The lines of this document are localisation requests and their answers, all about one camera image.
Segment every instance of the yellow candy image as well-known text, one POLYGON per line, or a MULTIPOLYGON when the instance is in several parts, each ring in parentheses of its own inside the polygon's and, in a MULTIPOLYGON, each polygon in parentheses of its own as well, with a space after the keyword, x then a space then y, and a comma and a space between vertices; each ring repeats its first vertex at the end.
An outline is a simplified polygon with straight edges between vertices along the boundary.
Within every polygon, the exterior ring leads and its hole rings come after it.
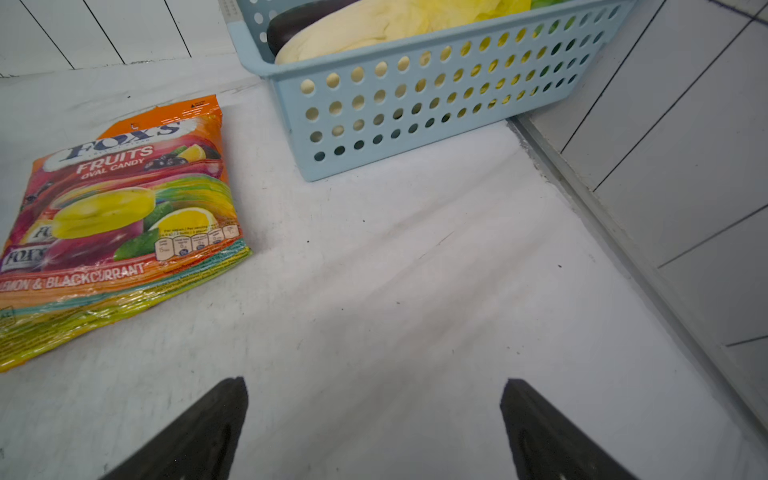
POLYGON ((208 233, 218 227, 216 217, 199 207, 182 208, 161 218, 150 230, 158 229, 160 237, 191 237, 198 233, 208 233))
POLYGON ((154 210, 154 191, 131 187, 91 195, 58 211, 51 232, 60 239, 90 237, 138 222, 154 210))

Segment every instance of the plastic wrapper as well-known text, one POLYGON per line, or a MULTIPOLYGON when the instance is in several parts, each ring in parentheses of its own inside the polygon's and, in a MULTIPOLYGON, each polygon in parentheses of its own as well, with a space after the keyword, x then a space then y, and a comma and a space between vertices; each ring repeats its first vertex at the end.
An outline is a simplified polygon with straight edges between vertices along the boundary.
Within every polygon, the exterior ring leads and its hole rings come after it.
POLYGON ((215 96, 34 162, 0 266, 0 372, 248 257, 215 96))

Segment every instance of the plastic basket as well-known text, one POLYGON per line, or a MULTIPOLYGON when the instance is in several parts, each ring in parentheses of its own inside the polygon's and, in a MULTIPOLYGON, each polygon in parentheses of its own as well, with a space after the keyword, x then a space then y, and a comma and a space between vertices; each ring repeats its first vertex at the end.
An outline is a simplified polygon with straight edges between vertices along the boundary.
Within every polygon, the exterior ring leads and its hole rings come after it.
POLYGON ((243 66, 270 81, 314 181, 568 96, 636 0, 572 0, 275 65, 269 20, 307 0, 220 0, 243 66))

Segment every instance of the candy bag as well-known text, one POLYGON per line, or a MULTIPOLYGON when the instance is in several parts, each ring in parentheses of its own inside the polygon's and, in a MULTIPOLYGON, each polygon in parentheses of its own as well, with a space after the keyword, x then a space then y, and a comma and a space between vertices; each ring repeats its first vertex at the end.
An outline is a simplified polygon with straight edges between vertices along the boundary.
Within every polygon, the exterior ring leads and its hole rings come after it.
POLYGON ((215 96, 36 160, 0 264, 0 372, 222 274, 252 252, 215 96))

